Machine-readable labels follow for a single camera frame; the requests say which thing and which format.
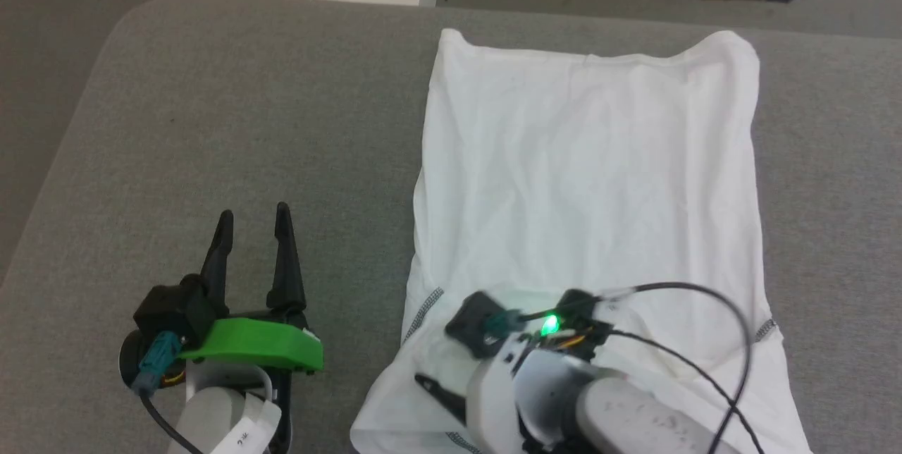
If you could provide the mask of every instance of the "green bracket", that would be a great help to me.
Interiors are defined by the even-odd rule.
[[[323,344],[316,336],[289,324],[254,319],[219,319],[203,347],[178,357],[256,364],[293,371],[323,369]]]

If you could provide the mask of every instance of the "wire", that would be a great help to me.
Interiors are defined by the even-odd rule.
[[[181,370],[181,373],[176,374],[176,376],[172,378],[163,377],[162,382],[164,384],[176,384],[185,378],[185,370]]]
[[[575,336],[574,338],[568,339],[567,341],[561,343],[560,345],[557,345],[557,347],[555,347],[555,348],[560,349],[560,348],[569,348],[569,347],[573,347],[573,345],[579,344],[579,343],[582,342],[584,339],[586,339],[586,336],[585,336],[585,335],[583,335],[583,336]]]
[[[705,373],[705,370],[702,370],[702,368],[699,367],[698,364],[693,363],[692,361],[690,361],[689,359],[687,359],[686,357],[681,355],[676,350],[674,350],[672,348],[667,348],[664,345],[661,345],[660,343],[658,343],[657,341],[653,341],[652,339],[642,338],[642,336],[639,336],[632,332],[624,332],[622,330],[615,329],[615,330],[611,331],[611,336],[621,336],[622,338],[634,339],[635,341],[640,341],[642,343],[645,343],[646,345],[651,345],[651,347],[657,348],[658,350],[667,352],[667,354],[673,355],[673,357],[676,357],[677,359],[683,361],[683,363],[688,365],[690,368],[693,368],[694,370],[696,370],[697,373],[701,374],[701,376],[703,378],[705,378],[705,380],[708,380],[708,383],[712,384],[712,386],[715,387],[715,390],[717,391],[717,393],[721,394],[721,396],[724,397],[724,399],[727,400],[727,402],[730,403],[730,405],[732,405],[732,403],[734,403],[734,401],[730,398],[730,396],[728,396],[727,392],[724,390],[724,387],[719,386],[719,384],[717,382],[715,382],[715,380],[708,373]],[[751,442],[753,442],[755,444],[755,450],[758,451],[758,454],[764,454],[764,448],[761,448],[761,444],[758,443],[758,435],[755,434],[754,429],[752,429],[751,425],[748,424],[748,421],[746,421],[745,415],[742,415],[742,411],[740,411],[740,409],[738,409],[738,408],[736,408],[736,416],[739,417],[740,422],[742,422],[742,427],[745,428],[745,431],[747,431],[748,435],[751,437]]]
[[[160,415],[160,412],[158,412],[154,404],[151,403],[151,396],[149,396],[146,391],[142,391],[140,396],[141,403],[144,403],[144,408],[147,409],[147,412],[154,418],[154,421],[166,431],[166,434],[168,434],[172,440],[178,442],[178,445],[181,445],[181,447],[183,447],[184,450],[189,451],[190,454],[203,454],[199,448],[195,447],[194,444],[187,440],[187,438],[181,436],[180,432],[176,431],[176,429]]]
[[[697,291],[697,293],[703,293],[710,297],[714,297],[716,300],[721,301],[722,303],[724,303],[724,306],[728,307],[730,309],[730,312],[734,314],[742,331],[742,341],[744,344],[744,349],[742,351],[742,376],[740,378],[739,385],[736,388],[734,397],[732,397],[732,400],[730,402],[730,409],[728,409],[725,413],[724,419],[721,421],[721,425],[717,428],[715,437],[713,437],[713,440],[711,441],[711,446],[708,447],[708,454],[715,454],[717,446],[719,445],[719,442],[721,442],[721,438],[724,437],[724,431],[726,431],[727,425],[730,423],[732,415],[737,412],[736,403],[739,402],[739,399],[742,396],[742,392],[745,390],[745,384],[748,382],[748,373],[750,373],[751,370],[751,343],[753,342],[753,338],[751,338],[751,329],[748,328],[748,323],[745,321],[745,317],[742,315],[739,307],[736,306],[736,304],[734,304],[731,300],[727,299],[724,294],[719,293],[719,291],[717,290],[712,290],[692,283],[664,281],[664,283],[648,283],[645,285],[638,285],[638,287],[634,288],[634,291],[635,293],[641,293],[641,291],[671,289]],[[574,307],[583,306],[586,304],[595,304],[605,299],[607,298],[603,295],[596,295],[593,297],[587,297],[586,299],[574,300],[573,302],[553,307],[553,309],[546,309],[544,310],[544,312],[521,315],[519,316],[519,319],[522,321],[531,321],[535,319],[541,319],[550,315],[560,315],[560,312],[563,312],[563,310],[573,309]]]
[[[745,384],[748,382],[748,373],[751,371],[751,343],[753,342],[753,338],[751,338],[751,329],[748,328],[748,322],[745,321],[745,317],[742,315],[741,310],[736,306],[734,301],[727,299],[724,294],[719,293],[717,290],[712,290],[692,283],[649,283],[636,287],[637,293],[641,293],[641,291],[670,289],[697,291],[697,293],[703,293],[721,301],[724,303],[724,306],[728,307],[730,312],[734,314],[742,331],[742,341],[745,345],[742,350],[742,376],[740,377],[739,385],[736,387],[734,397],[732,397],[730,402],[730,409],[725,413],[721,425],[717,428],[717,432],[715,432],[715,437],[711,440],[711,446],[708,447],[708,454],[715,454],[717,446],[719,445],[719,442],[721,442],[721,438],[724,437],[724,431],[726,431],[732,415],[737,412],[736,405],[742,397],[742,392],[745,390]]]

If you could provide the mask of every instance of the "white label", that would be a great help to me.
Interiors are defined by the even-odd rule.
[[[262,454],[273,440],[280,418],[281,409],[275,403],[246,394],[242,418],[210,454]]]

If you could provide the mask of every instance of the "folded white shirt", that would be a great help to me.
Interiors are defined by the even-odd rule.
[[[757,98],[758,58],[729,31],[657,59],[474,47],[444,30],[414,190],[402,347],[352,426],[354,447],[478,451],[413,379],[429,374],[464,393],[477,363],[444,326],[476,290],[534,312],[570,288],[688,281],[730,297],[758,330],[739,408],[764,451],[810,452],[764,292]],[[728,393],[738,383],[736,320],[709,297],[638,294],[617,328],[685,355]],[[647,345],[611,338],[593,363],[712,431],[728,408],[692,368]],[[724,441],[755,452],[735,418]]]

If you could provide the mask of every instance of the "gray tabletop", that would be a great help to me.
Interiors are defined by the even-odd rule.
[[[0,451],[162,452],[116,355],[149,287],[199,270],[235,211],[228,303],[264,303],[293,210],[326,370],[295,452],[348,429],[400,342],[438,33],[609,56],[713,27],[305,0],[162,0],[103,49],[0,288]],[[902,442],[902,42],[737,30],[761,58],[754,143],[767,296],[816,452]],[[181,390],[157,402],[176,419]]]

